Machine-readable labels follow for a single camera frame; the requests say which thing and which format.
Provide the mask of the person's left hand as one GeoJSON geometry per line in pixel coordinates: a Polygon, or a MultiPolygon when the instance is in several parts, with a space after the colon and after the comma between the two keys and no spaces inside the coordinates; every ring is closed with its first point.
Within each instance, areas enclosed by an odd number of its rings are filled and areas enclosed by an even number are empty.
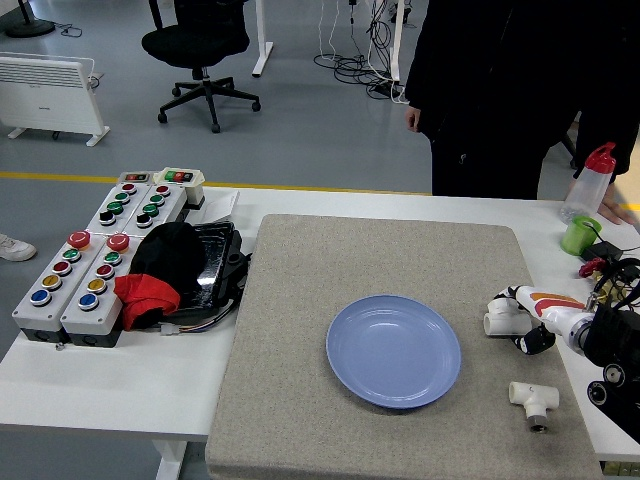
{"type": "Polygon", "coordinates": [[[603,199],[597,212],[602,217],[616,225],[621,225],[623,223],[634,225],[636,223],[636,218],[615,200],[603,199]]]}

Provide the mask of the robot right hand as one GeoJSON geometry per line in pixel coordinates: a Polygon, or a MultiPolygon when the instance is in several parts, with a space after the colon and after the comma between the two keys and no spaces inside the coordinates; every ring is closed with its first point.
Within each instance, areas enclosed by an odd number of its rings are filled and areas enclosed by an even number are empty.
{"type": "Polygon", "coordinates": [[[595,314],[580,301],[531,286],[508,286],[487,304],[483,327],[487,336],[509,338],[526,355],[551,348],[557,337],[585,356],[595,314]]]}

